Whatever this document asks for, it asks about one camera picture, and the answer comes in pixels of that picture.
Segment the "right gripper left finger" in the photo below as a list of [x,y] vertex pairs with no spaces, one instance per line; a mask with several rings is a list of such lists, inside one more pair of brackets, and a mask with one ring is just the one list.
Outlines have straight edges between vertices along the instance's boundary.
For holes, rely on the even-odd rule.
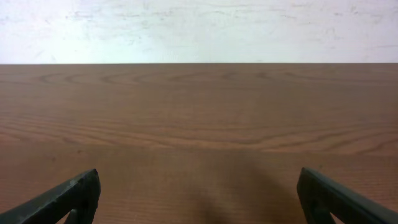
[[1,223],[93,223],[101,193],[96,169],[87,170],[1,214]]

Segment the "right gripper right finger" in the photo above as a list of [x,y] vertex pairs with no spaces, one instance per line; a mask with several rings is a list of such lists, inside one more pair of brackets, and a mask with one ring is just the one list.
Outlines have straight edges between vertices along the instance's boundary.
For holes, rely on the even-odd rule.
[[397,223],[396,212],[313,169],[302,168],[297,193],[309,224],[334,223],[334,217],[350,224]]

